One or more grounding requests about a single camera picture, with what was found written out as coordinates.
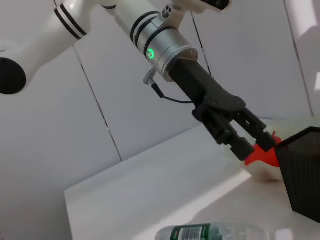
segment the plastic water bottle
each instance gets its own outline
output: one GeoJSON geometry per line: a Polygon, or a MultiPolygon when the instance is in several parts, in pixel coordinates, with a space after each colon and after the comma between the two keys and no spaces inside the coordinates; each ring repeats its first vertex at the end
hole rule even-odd
{"type": "Polygon", "coordinates": [[[208,223],[168,226],[155,240],[293,240],[291,229],[267,231],[248,224],[208,223]]]}

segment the black stripe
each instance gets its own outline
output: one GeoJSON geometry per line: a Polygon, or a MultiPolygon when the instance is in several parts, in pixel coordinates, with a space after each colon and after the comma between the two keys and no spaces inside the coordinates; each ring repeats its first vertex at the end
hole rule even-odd
{"type": "Polygon", "coordinates": [[[134,33],[135,33],[135,30],[136,28],[138,27],[139,23],[145,19],[146,17],[152,15],[152,14],[160,14],[160,12],[158,11],[149,11],[145,14],[143,14],[141,17],[139,17],[135,23],[133,24],[132,28],[131,28],[131,33],[130,33],[130,38],[131,38],[131,41],[134,42],[134,33]]]}
{"type": "Polygon", "coordinates": [[[61,23],[63,24],[63,26],[78,40],[81,39],[80,36],[78,36],[78,34],[76,34],[75,31],[72,30],[72,28],[68,25],[68,23],[64,20],[64,18],[61,16],[60,12],[58,11],[58,9],[54,10],[56,16],[58,17],[58,19],[61,21],[61,23]]]}
{"type": "Polygon", "coordinates": [[[103,6],[103,5],[101,5],[101,6],[102,6],[104,9],[110,10],[110,9],[115,9],[117,5],[113,5],[113,6],[103,6]]]}
{"type": "Polygon", "coordinates": [[[161,32],[163,32],[164,30],[168,30],[168,29],[175,29],[173,26],[164,26],[162,28],[159,28],[157,31],[155,31],[146,41],[144,49],[143,49],[143,54],[145,57],[147,57],[147,50],[148,47],[150,45],[150,43],[152,42],[152,40],[161,32]]]}
{"type": "Polygon", "coordinates": [[[62,12],[66,15],[66,17],[69,19],[69,21],[73,24],[73,26],[83,35],[87,35],[87,33],[78,25],[78,23],[74,20],[74,18],[70,15],[70,13],[65,8],[64,4],[62,3],[60,5],[60,8],[62,12]]]}
{"type": "Polygon", "coordinates": [[[142,32],[142,31],[145,29],[145,27],[146,27],[147,25],[149,25],[149,23],[151,23],[152,20],[155,19],[155,18],[156,18],[156,17],[154,16],[154,17],[148,19],[147,21],[145,21],[145,22],[139,27],[139,30],[137,31],[137,33],[136,33],[136,35],[135,35],[135,38],[134,38],[134,45],[135,45],[136,47],[138,47],[138,40],[139,40],[139,37],[140,37],[141,32],[142,32]]]}

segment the green indicator light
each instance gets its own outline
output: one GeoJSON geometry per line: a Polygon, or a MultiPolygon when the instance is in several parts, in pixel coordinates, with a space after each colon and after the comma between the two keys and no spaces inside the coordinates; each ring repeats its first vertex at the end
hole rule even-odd
{"type": "Polygon", "coordinates": [[[148,57],[150,59],[154,59],[155,58],[155,52],[151,48],[149,48],[149,50],[148,50],[148,57]]]}

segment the black cable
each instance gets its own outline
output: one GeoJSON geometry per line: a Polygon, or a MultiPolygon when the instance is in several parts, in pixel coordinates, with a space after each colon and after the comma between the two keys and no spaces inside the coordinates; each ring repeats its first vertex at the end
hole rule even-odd
{"type": "Polygon", "coordinates": [[[167,99],[169,101],[172,101],[172,102],[175,102],[175,103],[178,103],[178,104],[193,104],[194,103],[193,101],[180,101],[180,100],[176,100],[176,99],[173,99],[171,97],[165,96],[164,93],[161,91],[160,87],[158,86],[158,84],[156,84],[156,83],[153,83],[151,85],[151,87],[156,92],[156,94],[158,94],[158,96],[161,99],[167,99]]]}

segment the red object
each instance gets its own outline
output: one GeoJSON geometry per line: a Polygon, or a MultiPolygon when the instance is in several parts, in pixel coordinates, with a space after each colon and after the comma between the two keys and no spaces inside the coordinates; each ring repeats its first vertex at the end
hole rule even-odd
{"type": "MultiPolygon", "coordinates": [[[[272,138],[275,140],[276,144],[282,142],[281,138],[276,136],[275,131],[272,134],[272,138]]],[[[254,152],[244,161],[244,165],[248,166],[255,161],[262,161],[270,166],[278,168],[280,167],[274,147],[268,152],[263,151],[262,148],[257,144],[255,144],[253,147],[254,152]]]]}

